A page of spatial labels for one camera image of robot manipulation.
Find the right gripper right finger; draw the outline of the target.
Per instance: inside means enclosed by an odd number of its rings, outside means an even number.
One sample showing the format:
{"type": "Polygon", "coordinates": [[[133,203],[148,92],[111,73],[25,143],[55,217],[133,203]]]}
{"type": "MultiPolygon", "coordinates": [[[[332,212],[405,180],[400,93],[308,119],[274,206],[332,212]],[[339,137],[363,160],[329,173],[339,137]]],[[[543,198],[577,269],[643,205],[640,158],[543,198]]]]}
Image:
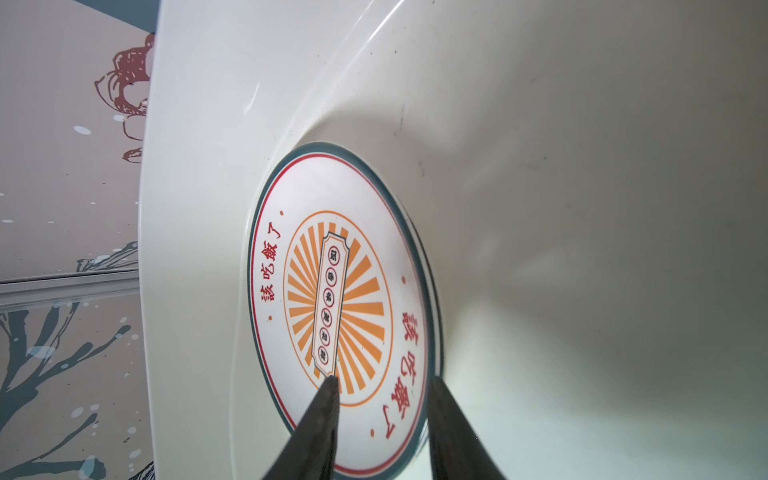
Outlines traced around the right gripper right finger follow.
{"type": "Polygon", "coordinates": [[[440,377],[430,381],[427,413],[433,479],[504,479],[440,377]]]}

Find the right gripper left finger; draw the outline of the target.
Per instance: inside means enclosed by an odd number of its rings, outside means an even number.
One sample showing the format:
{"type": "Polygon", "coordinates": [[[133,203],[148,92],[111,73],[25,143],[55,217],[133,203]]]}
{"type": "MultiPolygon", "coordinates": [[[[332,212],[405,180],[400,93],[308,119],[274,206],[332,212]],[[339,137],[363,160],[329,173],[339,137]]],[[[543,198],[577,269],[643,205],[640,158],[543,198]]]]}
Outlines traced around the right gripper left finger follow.
{"type": "Polygon", "coordinates": [[[329,376],[264,479],[332,479],[339,413],[339,381],[329,376]]]}

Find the orange sunburst plate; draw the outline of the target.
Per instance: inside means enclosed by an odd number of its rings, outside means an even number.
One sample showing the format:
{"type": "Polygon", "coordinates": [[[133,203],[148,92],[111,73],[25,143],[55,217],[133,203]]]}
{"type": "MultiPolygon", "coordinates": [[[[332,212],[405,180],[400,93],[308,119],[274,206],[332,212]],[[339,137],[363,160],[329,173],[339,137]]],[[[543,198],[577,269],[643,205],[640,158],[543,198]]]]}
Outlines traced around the orange sunburst plate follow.
{"type": "Polygon", "coordinates": [[[334,377],[336,476],[399,475],[428,439],[442,325],[421,240],[373,168],[331,143],[288,153],[257,201],[248,291],[260,367],[286,428],[334,377]]]}

